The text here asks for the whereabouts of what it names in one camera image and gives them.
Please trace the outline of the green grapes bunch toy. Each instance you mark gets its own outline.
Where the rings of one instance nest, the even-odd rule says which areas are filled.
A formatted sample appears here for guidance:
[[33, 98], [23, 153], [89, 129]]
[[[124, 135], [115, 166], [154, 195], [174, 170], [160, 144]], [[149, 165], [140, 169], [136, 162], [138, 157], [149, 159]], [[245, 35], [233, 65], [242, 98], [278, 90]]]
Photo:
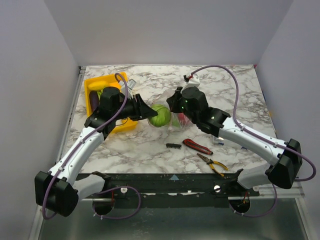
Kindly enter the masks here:
[[180, 128], [181, 127], [179, 118], [177, 117], [176, 114], [172, 114], [171, 115], [171, 126], [174, 127], [174, 128]]

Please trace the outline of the clear zip top bag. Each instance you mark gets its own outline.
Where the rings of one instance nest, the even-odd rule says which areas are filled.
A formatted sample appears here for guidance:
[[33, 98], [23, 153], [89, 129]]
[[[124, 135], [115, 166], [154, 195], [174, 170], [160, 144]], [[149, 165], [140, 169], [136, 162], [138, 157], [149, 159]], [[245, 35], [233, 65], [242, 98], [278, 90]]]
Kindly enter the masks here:
[[165, 90], [153, 100], [151, 108], [157, 112], [157, 115], [148, 118], [151, 126], [166, 127], [169, 131], [182, 131], [192, 125], [192, 122], [183, 113], [171, 112], [167, 99], [173, 94], [173, 90]]

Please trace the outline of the purple eggplant toy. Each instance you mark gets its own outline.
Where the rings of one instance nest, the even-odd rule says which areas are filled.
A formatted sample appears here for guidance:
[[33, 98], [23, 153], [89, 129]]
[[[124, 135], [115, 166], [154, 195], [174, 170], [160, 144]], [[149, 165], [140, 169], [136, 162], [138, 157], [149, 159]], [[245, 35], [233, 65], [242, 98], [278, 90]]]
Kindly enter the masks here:
[[94, 112], [100, 104], [98, 93], [96, 91], [91, 91], [89, 93], [89, 103], [90, 103], [91, 111]]

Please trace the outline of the green cabbage toy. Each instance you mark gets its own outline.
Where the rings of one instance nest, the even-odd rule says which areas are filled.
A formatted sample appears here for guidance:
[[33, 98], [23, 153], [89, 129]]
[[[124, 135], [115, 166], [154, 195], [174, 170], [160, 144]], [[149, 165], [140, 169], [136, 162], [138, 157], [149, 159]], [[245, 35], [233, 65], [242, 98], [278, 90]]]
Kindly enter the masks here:
[[151, 108], [157, 112], [156, 116], [148, 119], [152, 126], [160, 128], [167, 125], [171, 121], [171, 112], [165, 105], [153, 104]]

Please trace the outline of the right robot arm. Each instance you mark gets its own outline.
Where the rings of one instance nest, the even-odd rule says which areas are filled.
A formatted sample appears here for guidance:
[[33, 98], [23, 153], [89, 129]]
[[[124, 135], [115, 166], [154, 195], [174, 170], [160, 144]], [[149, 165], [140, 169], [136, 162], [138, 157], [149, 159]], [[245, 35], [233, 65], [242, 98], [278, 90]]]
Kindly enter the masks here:
[[183, 113], [202, 132], [234, 142], [266, 161], [266, 164], [239, 171], [230, 183], [230, 191], [241, 196], [248, 189], [274, 184], [290, 189], [302, 166], [301, 145], [295, 139], [288, 142], [270, 137], [246, 125], [238, 126], [231, 115], [210, 107], [205, 94], [196, 86], [178, 87], [166, 102], [173, 113]]

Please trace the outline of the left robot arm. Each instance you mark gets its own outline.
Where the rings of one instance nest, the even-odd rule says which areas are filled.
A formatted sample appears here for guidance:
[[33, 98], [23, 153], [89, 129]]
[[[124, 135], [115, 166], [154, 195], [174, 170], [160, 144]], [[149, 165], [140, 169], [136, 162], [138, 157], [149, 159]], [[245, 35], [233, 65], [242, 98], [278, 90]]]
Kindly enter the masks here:
[[97, 194], [110, 194], [110, 177], [94, 171], [77, 180], [80, 170], [91, 154], [113, 131], [120, 119], [139, 121], [157, 116], [139, 94], [129, 99], [116, 87], [104, 88], [98, 107], [87, 118], [84, 128], [66, 155], [49, 171], [40, 171], [34, 179], [36, 203], [42, 210], [69, 216], [78, 202]]

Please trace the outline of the red apple toy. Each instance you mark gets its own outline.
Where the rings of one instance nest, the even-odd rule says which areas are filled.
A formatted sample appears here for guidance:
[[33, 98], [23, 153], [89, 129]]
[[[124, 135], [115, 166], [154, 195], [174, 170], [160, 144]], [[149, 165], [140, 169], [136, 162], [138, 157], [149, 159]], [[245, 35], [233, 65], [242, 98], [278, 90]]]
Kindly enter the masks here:
[[190, 120], [183, 113], [178, 113], [177, 118], [178, 118], [178, 122], [182, 128], [190, 125]]

